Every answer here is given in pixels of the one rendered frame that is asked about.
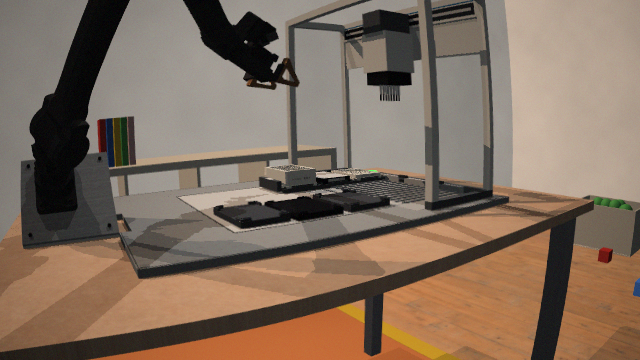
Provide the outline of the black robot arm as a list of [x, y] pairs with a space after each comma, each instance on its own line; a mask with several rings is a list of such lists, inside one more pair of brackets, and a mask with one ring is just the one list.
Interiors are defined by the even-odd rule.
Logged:
[[[30, 122], [29, 130], [35, 139], [31, 147], [36, 159], [36, 208], [40, 215], [75, 211], [78, 207], [74, 168], [83, 161], [90, 146], [90, 125], [86, 122], [89, 101], [129, 1], [88, 0], [56, 90], [45, 96], [42, 108]], [[279, 39], [275, 27], [250, 11], [232, 26], [219, 0], [183, 1], [208, 48], [237, 65], [252, 47], [251, 55], [267, 64], [272, 53], [264, 46]], [[243, 43], [245, 40], [247, 44]]]

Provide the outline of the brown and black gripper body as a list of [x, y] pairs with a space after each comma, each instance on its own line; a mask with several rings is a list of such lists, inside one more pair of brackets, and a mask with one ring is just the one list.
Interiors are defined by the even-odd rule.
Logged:
[[236, 65], [246, 72], [243, 79], [245, 81], [256, 79], [261, 83], [278, 80], [285, 64], [278, 64], [274, 73], [270, 68], [273, 62], [277, 62], [279, 56], [275, 53], [271, 54], [267, 64], [265, 65], [254, 56], [252, 56], [251, 51], [252, 47], [250, 47], [250, 50], [244, 60]]

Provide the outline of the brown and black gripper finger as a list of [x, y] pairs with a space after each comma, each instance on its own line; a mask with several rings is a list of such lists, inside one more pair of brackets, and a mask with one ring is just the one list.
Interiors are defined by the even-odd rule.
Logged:
[[248, 80], [248, 82], [247, 82], [247, 86], [248, 87], [257, 87], [257, 88], [265, 88], [265, 89], [275, 90], [276, 87], [277, 87], [276, 83], [271, 81], [270, 84], [271, 85], [265, 85], [265, 84], [257, 83], [256, 79], [251, 79], [251, 80]]
[[[296, 76], [296, 74], [295, 74], [295, 72], [294, 72], [294, 69], [293, 69], [293, 66], [292, 66], [292, 64], [291, 64], [290, 59], [289, 59], [289, 58], [284, 58], [284, 59], [283, 59], [283, 61], [282, 61], [282, 63], [284, 63], [284, 64], [285, 64], [285, 66], [284, 66], [284, 68], [283, 68], [283, 70], [282, 70], [282, 72], [281, 72], [281, 74], [280, 74], [280, 76], [279, 76], [278, 80], [273, 81], [273, 82], [275, 82], [275, 83], [280, 83], [280, 84], [284, 84], [284, 85], [289, 85], [289, 86], [298, 87], [300, 82], [299, 82], [299, 80], [298, 80], [298, 78], [297, 78], [297, 76]], [[285, 70], [286, 70], [286, 68], [287, 68], [287, 70], [289, 71], [290, 75], [292, 76], [292, 78], [293, 78], [294, 82], [292, 82], [292, 81], [288, 81], [288, 80], [286, 80], [286, 79], [284, 79], [284, 78], [282, 77], [282, 76], [283, 76], [283, 74], [284, 74], [284, 72], [285, 72]], [[284, 69], [285, 69], [285, 70], [284, 70]], [[284, 71], [284, 72], [283, 72], [283, 71]], [[283, 74], [282, 74], [282, 73], [283, 73]]]

